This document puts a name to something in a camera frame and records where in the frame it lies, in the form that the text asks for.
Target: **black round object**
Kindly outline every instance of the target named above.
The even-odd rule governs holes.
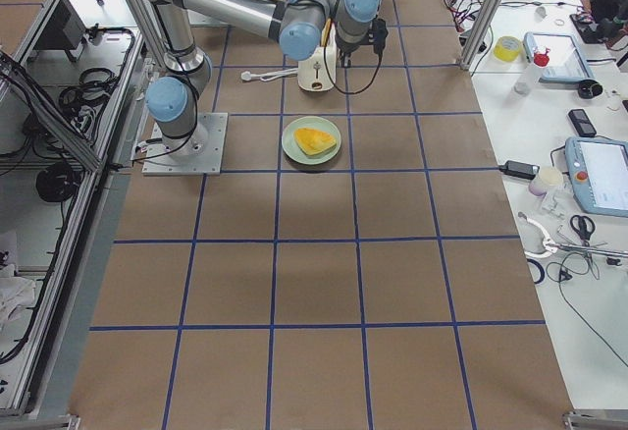
[[[602,85],[595,80],[582,80],[578,83],[578,96],[582,99],[593,99],[603,92]]]
[[[46,202],[62,202],[75,195],[80,185],[80,173],[67,162],[57,162],[39,172],[35,188]]]

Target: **screen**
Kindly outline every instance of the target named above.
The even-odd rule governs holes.
[[[542,52],[549,49],[549,64],[544,77],[588,78],[571,36],[534,34],[534,41]]]
[[[597,207],[628,209],[628,154],[623,145],[580,142]]]

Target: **yellow food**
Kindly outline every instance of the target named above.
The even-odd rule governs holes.
[[[294,139],[306,155],[318,155],[336,145],[333,135],[318,129],[300,128],[294,131]]]

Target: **pliers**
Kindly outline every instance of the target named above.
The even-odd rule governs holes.
[[[549,256],[552,256],[555,253],[557,253],[559,250],[567,251],[567,252],[577,251],[583,254],[590,253],[593,255],[603,255],[603,256],[608,256],[608,257],[613,257],[613,258],[628,258],[628,251],[608,250],[604,248],[597,248],[594,246],[584,246],[584,245],[576,245],[576,244],[569,244],[569,243],[557,243],[551,237],[550,232],[543,226],[543,224],[541,224],[538,221],[535,221],[534,219],[530,219],[523,212],[519,212],[518,216],[524,221],[526,221],[528,224],[539,229],[541,233],[543,234],[543,240],[541,241],[541,244],[543,245],[543,249],[545,251],[541,253],[536,253],[533,251],[524,250],[524,253],[526,254],[526,256],[530,258],[548,258]]]

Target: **blue tablet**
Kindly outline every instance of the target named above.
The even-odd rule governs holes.
[[[541,81],[548,83],[577,83],[593,79],[594,75],[578,42],[571,34],[526,32],[523,47],[532,62],[535,49],[549,49],[549,64]]]
[[[565,157],[583,211],[628,217],[628,142],[570,137]]]

